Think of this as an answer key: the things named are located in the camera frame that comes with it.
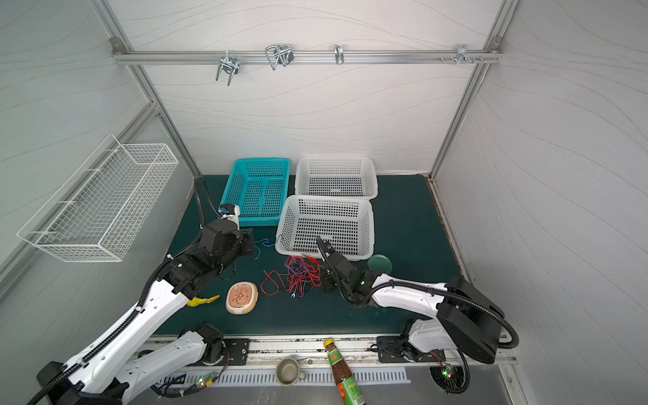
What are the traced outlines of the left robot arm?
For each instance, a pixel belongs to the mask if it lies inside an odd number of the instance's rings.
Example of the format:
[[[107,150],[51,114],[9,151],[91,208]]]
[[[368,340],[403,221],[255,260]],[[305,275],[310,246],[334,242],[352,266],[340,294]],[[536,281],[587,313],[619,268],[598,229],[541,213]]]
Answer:
[[[92,344],[67,361],[47,364],[37,375],[40,391],[30,403],[127,404],[184,366],[226,362],[222,333],[202,322],[167,346],[134,354],[172,315],[196,299],[237,258],[250,256],[254,234],[241,229],[240,208],[222,204],[204,221],[188,247],[165,258],[146,281],[138,301]]]

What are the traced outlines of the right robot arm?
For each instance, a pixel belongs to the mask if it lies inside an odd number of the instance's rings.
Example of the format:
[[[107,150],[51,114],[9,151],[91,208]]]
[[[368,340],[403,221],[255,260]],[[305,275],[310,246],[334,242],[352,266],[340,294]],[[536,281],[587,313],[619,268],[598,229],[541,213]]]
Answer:
[[[374,351],[383,355],[383,363],[431,361],[434,355],[454,350],[492,365],[499,349],[514,349],[520,343],[503,310],[465,278],[430,284],[360,270],[320,237],[317,250],[329,287],[347,305],[396,308],[421,316],[406,321],[398,337],[376,340]]]

